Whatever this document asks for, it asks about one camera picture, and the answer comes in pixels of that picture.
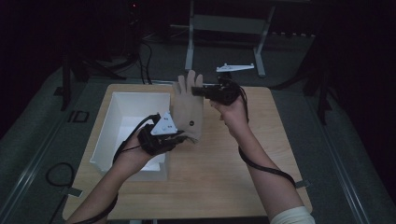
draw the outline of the floor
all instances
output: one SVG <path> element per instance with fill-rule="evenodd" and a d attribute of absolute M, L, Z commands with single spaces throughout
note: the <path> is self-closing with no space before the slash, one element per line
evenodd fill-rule
<path fill-rule="evenodd" d="M 142 46 L 143 65 L 152 80 L 173 81 L 185 74 L 186 42 L 182 36 L 174 42 L 146 38 Z M 259 78 L 254 69 L 234 73 L 233 78 L 246 86 L 269 87 L 291 78 L 297 71 L 312 39 L 272 35 L 266 40 L 262 57 L 268 76 Z M 217 66 L 251 64 L 251 46 L 224 46 L 198 40 L 193 69 L 204 74 L 205 83 L 215 83 Z M 106 87 L 110 83 L 140 82 L 139 64 L 116 71 L 127 77 L 112 80 L 90 70 L 87 83 L 72 82 L 72 101 L 61 112 L 62 97 L 54 96 L 62 86 L 62 69 L 48 77 L 23 114 L 1 140 L 0 223 L 63 223 L 63 190 L 46 180 L 46 173 L 58 162 L 67 161 L 77 169 Z M 302 93 L 304 80 L 285 90 L 272 91 L 293 153 L 305 180 L 317 223 L 394 223 L 396 209 L 346 112 L 332 97 L 328 101 L 328 125 L 316 116 L 318 97 Z M 88 111 L 86 123 L 67 122 L 72 111 Z M 67 181 L 69 171 L 53 174 Z M 258 223 L 264 217 L 241 219 L 159 220 L 159 223 Z M 111 221 L 128 223 L 128 221 Z"/>

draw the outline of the gray carpet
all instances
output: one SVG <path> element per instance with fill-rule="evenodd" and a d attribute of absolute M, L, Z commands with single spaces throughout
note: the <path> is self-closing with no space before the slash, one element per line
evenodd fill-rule
<path fill-rule="evenodd" d="M 310 42 L 310 39 L 304 37 L 288 39 L 271 36 L 267 39 L 262 54 L 268 76 L 258 78 L 255 70 L 247 70 L 234 73 L 233 78 L 241 85 L 249 86 L 271 86 L 285 81 L 295 74 Z M 185 45 L 148 43 L 152 47 L 149 73 L 153 80 L 173 81 L 178 75 L 185 74 Z M 143 62 L 148 57 L 148 49 L 142 47 Z M 193 69 L 205 75 L 206 83 L 216 82 L 214 70 L 223 63 L 254 63 L 252 51 L 246 47 L 196 46 Z M 129 78 L 124 83 L 136 82 L 140 78 L 140 69 L 134 65 L 125 71 L 121 69 L 119 74 Z M 53 96 L 53 92 L 61 85 L 61 80 L 60 71 L 49 77 L 17 123 L 0 142 L 2 207 L 12 195 L 24 167 L 35 153 L 43 147 L 47 150 L 30 188 L 15 202 L 16 209 L 9 215 L 8 223 L 49 223 L 63 197 L 63 188 L 51 186 L 46 181 L 46 172 L 61 161 L 78 168 L 106 87 L 109 83 L 118 82 L 99 76 L 91 78 L 87 84 L 73 82 L 71 105 L 67 111 L 60 112 L 62 98 Z M 322 127 L 313 112 L 318 99 L 304 97 L 303 85 L 304 82 L 299 82 L 283 91 L 273 91 L 273 95 L 303 178 L 311 183 L 307 190 L 317 223 L 360 223 L 352 212 L 346 190 L 332 162 L 332 147 L 345 165 L 360 203 L 366 211 L 366 219 L 371 223 L 396 223 L 395 206 L 376 176 L 345 112 L 329 98 L 332 111 L 326 114 L 328 125 Z M 67 122 L 71 110 L 90 112 L 90 117 L 86 123 Z M 59 129 L 53 128 L 57 123 L 60 124 Z M 60 168 L 51 178 L 67 182 L 69 176 L 66 169 Z M 229 219 L 203 219 L 179 220 L 173 223 L 256 223 L 258 220 L 265 221 L 259 217 L 236 219 L 233 222 Z M 61 207 L 55 214 L 54 223 L 63 222 Z"/>

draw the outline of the dark background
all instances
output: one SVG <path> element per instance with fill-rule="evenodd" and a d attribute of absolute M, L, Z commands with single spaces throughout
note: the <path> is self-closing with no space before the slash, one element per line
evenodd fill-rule
<path fill-rule="evenodd" d="M 249 14 L 239 2 L 219 1 L 199 10 L 210 13 Z M 221 11 L 227 4 L 231 10 Z M 257 1 L 250 4 L 260 5 Z M 396 200 L 396 6 L 391 0 L 339 1 L 323 5 L 279 5 L 271 31 L 317 35 L 319 54 L 331 69 L 331 86 L 348 113 L 363 144 Z M 94 59 L 119 54 L 128 22 L 143 21 L 163 38 L 169 24 L 188 24 L 189 1 L 11 1 L 0 2 L 0 136 L 39 90 L 43 81 L 61 66 L 65 46 L 73 43 Z M 289 23 L 288 18 L 304 18 Z M 137 51 L 128 43 L 128 51 Z M 316 66 L 316 62 L 307 62 Z"/>

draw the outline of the table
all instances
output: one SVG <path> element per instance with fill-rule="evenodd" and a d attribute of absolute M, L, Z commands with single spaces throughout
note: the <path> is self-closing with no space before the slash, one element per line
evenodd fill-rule
<path fill-rule="evenodd" d="M 294 180 L 302 180 L 271 92 L 245 87 L 250 127 L 268 155 Z M 90 158 L 101 131 L 113 91 L 170 92 L 170 85 L 113 84 L 98 112 L 73 188 L 80 198 L 69 196 L 63 216 L 68 218 L 101 179 Z M 219 112 L 204 102 L 203 134 L 197 144 L 184 142 L 170 152 L 167 181 L 125 182 L 109 219 L 163 219 L 266 216 L 237 144 L 229 135 Z M 298 189 L 305 206 L 312 205 L 305 188 Z"/>

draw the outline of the glove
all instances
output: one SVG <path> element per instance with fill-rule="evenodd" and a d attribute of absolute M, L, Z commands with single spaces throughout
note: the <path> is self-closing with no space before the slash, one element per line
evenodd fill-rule
<path fill-rule="evenodd" d="M 178 77 L 178 82 L 173 83 L 175 101 L 172 118 L 178 130 L 184 131 L 179 136 L 187 136 L 193 143 L 198 142 L 202 134 L 204 97 L 193 96 L 191 87 L 202 87 L 203 76 L 196 80 L 195 72 L 190 70 L 187 83 L 183 76 Z"/>

